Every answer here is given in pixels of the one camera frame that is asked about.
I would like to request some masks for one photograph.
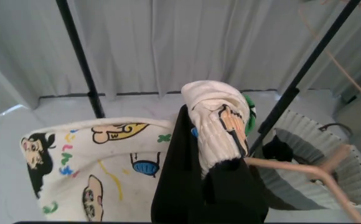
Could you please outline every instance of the yellow line print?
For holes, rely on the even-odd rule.
[[[129,171],[127,169],[123,169],[123,173],[129,175]]]
[[[114,182],[116,183],[117,188],[118,188],[118,197],[120,198],[120,201],[122,201],[122,200],[123,200],[123,192],[121,191],[121,182],[120,182],[120,180],[118,180],[118,178],[117,178],[114,174],[111,174],[111,173],[109,173],[109,172],[106,170],[106,168],[104,167],[103,163],[101,163],[101,160],[100,160],[100,159],[98,160],[98,163],[99,163],[101,169],[102,169],[107,175],[109,175],[109,176],[114,180]]]
[[[73,136],[71,137],[71,140],[68,139],[69,136],[70,136],[70,133],[66,134],[66,136],[64,137],[64,139],[66,139],[66,141],[67,141],[68,143],[70,143],[71,140],[74,140],[74,139],[75,139],[75,135],[73,135]]]

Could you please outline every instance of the floor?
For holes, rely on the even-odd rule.
[[[257,107],[257,125],[268,115],[279,96],[273,91],[248,93]],[[140,116],[156,119],[176,120],[179,108],[184,104],[181,95],[119,96],[115,101],[101,99],[106,117]],[[329,91],[311,90],[297,97],[292,110],[323,124],[333,122],[337,100]],[[21,136],[34,129],[74,121],[94,119],[87,98],[43,99],[40,106],[30,111],[20,107],[0,115],[0,223],[14,223],[26,220],[44,220],[37,206],[29,182],[26,163],[19,149]],[[341,137],[345,134],[333,128]],[[249,137],[250,144],[257,132]],[[315,210],[285,212],[270,210],[266,222],[350,222],[342,210]]]

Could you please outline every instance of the black pole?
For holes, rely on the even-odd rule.
[[[78,62],[80,63],[83,76],[85,78],[85,81],[87,82],[89,89],[88,98],[93,108],[93,112],[95,112],[96,118],[104,118],[105,112],[101,107],[95,82],[93,81],[92,74],[88,66],[87,58],[85,57],[85,53],[82,49],[80,37],[78,36],[78,32],[75,28],[73,17],[71,16],[70,9],[68,8],[68,2],[67,0],[56,0],[56,3],[57,6],[59,7],[64,24],[66,26],[68,36],[70,36],[71,43],[73,44],[73,48],[75,54],[77,55]]]
[[[306,60],[305,64],[302,66],[300,71],[295,76],[294,80],[287,87],[286,91],[284,92],[284,94],[282,95],[280,100],[277,102],[277,104],[274,106],[274,108],[272,109],[272,111],[270,112],[268,117],[265,119],[265,121],[260,126],[260,128],[258,130],[258,132],[260,133],[260,136],[254,142],[254,145],[250,148],[250,151],[249,151],[250,155],[252,155],[253,152],[255,151],[255,149],[262,143],[262,140],[270,132],[270,130],[273,128],[273,126],[279,120],[280,116],[284,113],[284,111],[287,109],[287,107],[291,104],[291,102],[294,100],[294,98],[298,95],[298,93],[299,93],[299,89],[297,88],[298,83],[302,80],[302,78],[305,76],[307,71],[310,69],[310,67],[313,65],[313,63],[316,61],[316,59],[320,56],[320,54],[325,49],[327,44],[331,41],[333,36],[341,28],[342,24],[347,20],[349,15],[354,11],[354,9],[359,4],[359,2],[360,2],[360,0],[350,0],[348,2],[348,4],[344,7],[342,12],[338,15],[337,19],[331,25],[330,29],[327,31],[325,36],[322,38],[322,40],[319,42],[319,44],[313,50],[312,54],[309,56],[309,58]]]

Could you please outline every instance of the laundry basket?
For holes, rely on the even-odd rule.
[[[304,115],[287,110],[272,129],[293,150],[292,163],[319,166],[341,145],[340,137],[323,125]],[[253,157],[264,159],[262,147]],[[340,208],[332,193],[320,181],[311,182],[306,174],[280,169],[250,167],[255,179],[264,189],[271,208],[279,210],[315,210]],[[361,207],[361,162],[352,146],[350,154],[335,168],[333,177],[350,199],[350,205]]]

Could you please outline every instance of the basket handle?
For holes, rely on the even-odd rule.
[[[330,124],[326,124],[324,125],[323,127],[320,127],[319,130],[320,131],[326,131],[328,127],[330,126],[340,126],[340,127],[343,127],[345,130],[348,131],[349,133],[349,137],[351,137],[354,133],[352,132],[351,128],[344,125],[344,124],[341,124],[341,123],[330,123]]]

